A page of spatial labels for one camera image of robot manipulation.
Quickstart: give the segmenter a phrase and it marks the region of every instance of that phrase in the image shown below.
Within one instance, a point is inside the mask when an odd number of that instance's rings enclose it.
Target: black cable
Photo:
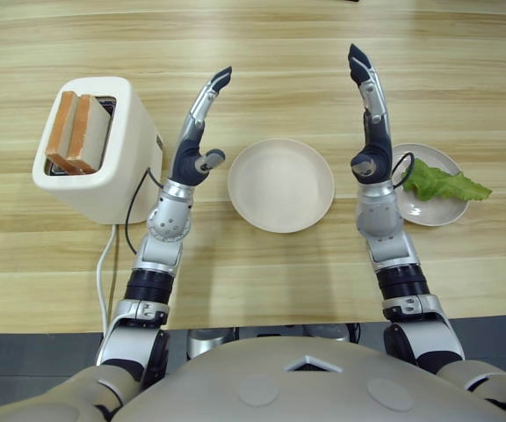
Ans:
[[[146,176],[149,176],[158,187],[163,189],[163,185],[157,181],[157,179],[152,174],[151,169],[148,167],[146,171],[144,171],[144,174],[140,179],[140,183],[138,183],[138,186],[134,191],[134,195],[132,195],[132,199],[130,200],[130,206],[128,207],[128,212],[126,213],[126,219],[124,220],[124,237],[126,238],[126,243],[128,244],[128,247],[134,253],[134,255],[137,253],[137,251],[132,245],[132,242],[130,241],[130,235],[128,234],[128,221],[130,220],[130,213],[132,213],[132,207],[134,206],[134,202],[136,201],[136,196],[138,196],[138,192],[140,191],[141,186],[144,184]]]
[[[403,160],[405,160],[408,156],[411,158],[411,162],[409,163],[409,167],[405,170],[405,176],[401,179],[400,183],[396,183],[394,185],[394,189],[397,189],[398,187],[403,185],[407,181],[409,176],[411,176],[411,172],[413,171],[413,166],[415,164],[415,156],[413,155],[412,152],[406,152],[405,154],[403,154],[403,156],[400,158],[400,160],[395,164],[394,169],[392,170],[392,176],[394,175],[395,171],[400,166],[400,164],[403,162]]]
[[[356,335],[355,335],[355,324],[346,324],[346,325],[347,325],[347,330],[349,332],[349,341],[351,343],[354,343],[355,340],[357,339]]]
[[[356,331],[358,332],[357,340],[355,341],[356,344],[360,342],[360,335],[362,334],[362,327],[359,323],[356,324]]]

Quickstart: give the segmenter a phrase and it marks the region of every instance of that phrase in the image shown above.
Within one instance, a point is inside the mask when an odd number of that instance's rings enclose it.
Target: green lettuce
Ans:
[[[473,182],[461,171],[452,175],[436,167],[429,167],[419,158],[415,159],[413,171],[403,183],[403,189],[415,190],[419,200],[430,200],[433,196],[459,200],[486,200],[491,194],[489,189]]]

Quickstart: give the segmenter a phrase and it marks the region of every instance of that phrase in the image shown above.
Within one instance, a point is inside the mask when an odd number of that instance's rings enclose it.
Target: wooden table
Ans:
[[[199,88],[228,64],[203,140],[228,162],[196,192],[169,327],[382,320],[347,167],[363,140],[351,42],[380,72],[394,143],[441,149],[493,189],[454,224],[407,225],[431,291],[450,317],[506,314],[506,0],[27,0],[0,1],[0,332],[100,327],[94,270],[110,228],[31,179],[59,88],[128,78],[166,141],[166,167]],[[253,228],[228,200],[233,158],[275,135],[312,145],[336,178],[326,217],[292,235]],[[115,258],[112,302],[133,258],[124,239]]]

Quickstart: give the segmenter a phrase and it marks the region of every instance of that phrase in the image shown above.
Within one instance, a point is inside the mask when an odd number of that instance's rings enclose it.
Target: floor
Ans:
[[[468,359],[506,370],[506,316],[452,321]],[[361,324],[360,344],[384,351],[388,323]],[[186,331],[171,331],[168,373],[186,362]],[[240,338],[301,335],[302,327],[247,327]],[[37,396],[92,365],[100,334],[0,335],[0,405]]]

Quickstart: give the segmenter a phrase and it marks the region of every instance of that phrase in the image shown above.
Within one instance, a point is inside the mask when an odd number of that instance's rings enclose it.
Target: plate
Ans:
[[[327,213],[335,181],[315,149],[293,139],[272,138],[235,158],[228,190],[235,210],[247,222],[273,233],[293,233]]]
[[[394,164],[407,152],[413,152],[416,158],[424,161],[429,167],[438,167],[450,174],[462,171],[460,167],[444,152],[420,143],[402,143],[392,148]],[[399,182],[401,174],[409,166],[409,157],[403,160],[395,172],[394,183]],[[458,220],[467,210],[465,200],[432,198],[423,201],[417,199],[413,191],[404,191],[400,186],[396,189],[397,204],[401,215],[408,222],[423,226],[444,226]]]

